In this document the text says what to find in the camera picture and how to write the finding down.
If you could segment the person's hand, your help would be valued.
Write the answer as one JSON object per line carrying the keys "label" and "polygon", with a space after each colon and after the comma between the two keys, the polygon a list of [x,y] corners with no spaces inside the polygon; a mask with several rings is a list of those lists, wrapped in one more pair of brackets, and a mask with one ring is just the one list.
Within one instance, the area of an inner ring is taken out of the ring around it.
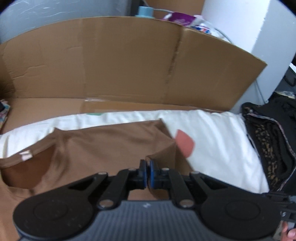
{"label": "person's hand", "polygon": [[293,228],[291,230],[288,229],[288,223],[282,223],[282,230],[280,235],[280,241],[294,241],[296,240],[296,229]]}

